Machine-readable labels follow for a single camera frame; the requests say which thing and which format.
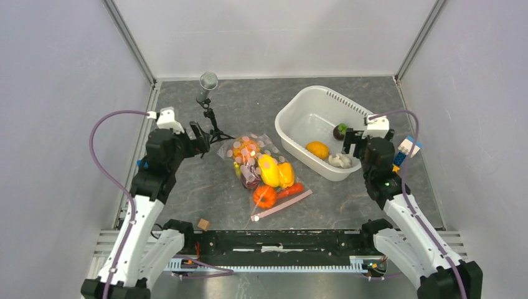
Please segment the dark red toy fruit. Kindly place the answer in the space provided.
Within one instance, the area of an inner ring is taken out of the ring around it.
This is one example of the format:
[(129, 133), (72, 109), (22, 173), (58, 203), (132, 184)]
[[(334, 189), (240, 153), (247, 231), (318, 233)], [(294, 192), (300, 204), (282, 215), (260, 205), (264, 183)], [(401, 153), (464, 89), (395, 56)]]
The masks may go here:
[(257, 168), (254, 165), (241, 165), (240, 172), (240, 180), (245, 189), (256, 189), (260, 185), (260, 175), (257, 173)]

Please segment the clear zip top bag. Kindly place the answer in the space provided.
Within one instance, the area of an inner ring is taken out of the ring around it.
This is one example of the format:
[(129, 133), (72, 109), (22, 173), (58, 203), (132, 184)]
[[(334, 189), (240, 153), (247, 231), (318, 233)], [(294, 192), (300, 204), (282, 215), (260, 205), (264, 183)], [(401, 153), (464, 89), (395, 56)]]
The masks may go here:
[(313, 194), (293, 165), (266, 135), (225, 140), (217, 151), (249, 194), (250, 220), (258, 222)]

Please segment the red toy chili pepper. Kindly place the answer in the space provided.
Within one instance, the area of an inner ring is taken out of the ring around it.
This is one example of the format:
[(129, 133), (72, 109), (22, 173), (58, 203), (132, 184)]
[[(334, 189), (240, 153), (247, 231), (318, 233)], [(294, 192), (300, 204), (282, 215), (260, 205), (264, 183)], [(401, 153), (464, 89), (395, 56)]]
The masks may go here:
[(279, 200), (279, 199), (283, 199), (286, 197), (290, 197), (295, 194), (302, 193), (303, 191), (304, 191), (304, 187), (301, 183), (294, 183), (290, 187), (286, 187), (282, 189), (281, 191), (279, 191), (276, 194), (276, 199)]

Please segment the orange yellow bell pepper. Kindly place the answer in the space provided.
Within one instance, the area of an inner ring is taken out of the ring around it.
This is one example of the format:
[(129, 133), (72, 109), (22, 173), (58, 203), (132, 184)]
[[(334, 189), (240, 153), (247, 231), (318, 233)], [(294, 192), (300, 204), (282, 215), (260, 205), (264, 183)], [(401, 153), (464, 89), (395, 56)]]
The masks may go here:
[(278, 165), (279, 177), (280, 177), (280, 187), (286, 189), (291, 187), (295, 183), (295, 172), (290, 163), (284, 162)]

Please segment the orange toy pumpkin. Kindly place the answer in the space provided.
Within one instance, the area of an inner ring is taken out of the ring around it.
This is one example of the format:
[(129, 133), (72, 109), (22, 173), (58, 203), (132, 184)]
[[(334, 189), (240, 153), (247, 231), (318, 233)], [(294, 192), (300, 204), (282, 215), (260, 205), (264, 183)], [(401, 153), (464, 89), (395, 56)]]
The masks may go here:
[(273, 187), (264, 184), (254, 190), (252, 199), (259, 208), (269, 209), (276, 204), (276, 191)]

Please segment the white plastic basin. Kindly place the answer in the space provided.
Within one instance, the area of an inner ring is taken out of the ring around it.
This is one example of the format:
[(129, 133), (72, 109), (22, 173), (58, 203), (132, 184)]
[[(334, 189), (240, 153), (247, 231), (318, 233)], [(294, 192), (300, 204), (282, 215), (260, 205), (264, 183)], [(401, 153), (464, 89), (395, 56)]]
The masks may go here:
[(275, 129), (284, 149), (313, 171), (330, 181), (342, 181), (361, 168), (352, 157), (351, 167), (335, 167), (327, 159), (310, 153), (306, 146), (319, 141), (335, 155), (343, 142), (333, 137), (334, 127), (343, 123), (355, 130), (364, 130), (364, 118), (372, 112), (344, 95), (324, 86), (313, 85), (302, 89), (282, 108), (275, 118)]

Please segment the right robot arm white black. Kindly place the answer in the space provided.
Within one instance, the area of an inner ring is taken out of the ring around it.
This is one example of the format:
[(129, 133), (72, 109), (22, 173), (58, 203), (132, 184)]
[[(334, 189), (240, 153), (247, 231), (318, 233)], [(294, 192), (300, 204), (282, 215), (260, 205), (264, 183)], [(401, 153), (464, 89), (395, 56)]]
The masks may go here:
[(344, 135), (343, 151), (359, 159), (368, 195), (388, 216), (362, 225), (361, 249), (387, 256), (411, 281), (418, 298), (481, 298), (481, 267), (465, 262), (441, 238), (393, 170), (393, 134), (389, 130), (371, 137), (348, 128)]

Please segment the orange toy pineapple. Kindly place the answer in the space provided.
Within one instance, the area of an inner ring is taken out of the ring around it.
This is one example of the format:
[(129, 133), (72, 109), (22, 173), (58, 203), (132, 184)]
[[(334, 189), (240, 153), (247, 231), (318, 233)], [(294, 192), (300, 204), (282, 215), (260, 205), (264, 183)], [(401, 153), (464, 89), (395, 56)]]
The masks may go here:
[(247, 136), (238, 138), (232, 145), (232, 156), (238, 163), (247, 161), (260, 152), (261, 146), (257, 140), (251, 139)]

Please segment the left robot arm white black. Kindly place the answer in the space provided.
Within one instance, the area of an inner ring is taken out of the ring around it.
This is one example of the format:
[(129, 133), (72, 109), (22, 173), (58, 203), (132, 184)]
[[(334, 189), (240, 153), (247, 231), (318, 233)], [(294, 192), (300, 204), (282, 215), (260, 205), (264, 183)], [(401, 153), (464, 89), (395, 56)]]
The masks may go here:
[(176, 184), (176, 171), (186, 158), (210, 149), (210, 136), (198, 123), (194, 133), (156, 128), (145, 144), (146, 154), (131, 183), (131, 204), (116, 242), (96, 278), (84, 280), (84, 298), (149, 298), (151, 289), (173, 255), (188, 254), (196, 245), (192, 224), (171, 220), (146, 250), (154, 224)]

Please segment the yellow toy mango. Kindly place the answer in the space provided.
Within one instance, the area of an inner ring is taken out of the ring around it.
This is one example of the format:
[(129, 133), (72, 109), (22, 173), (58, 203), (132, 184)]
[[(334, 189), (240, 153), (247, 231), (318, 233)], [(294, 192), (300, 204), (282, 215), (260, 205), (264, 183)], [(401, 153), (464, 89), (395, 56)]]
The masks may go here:
[(280, 185), (278, 165), (275, 160), (268, 154), (262, 154), (258, 158), (258, 167), (262, 181), (271, 187)]

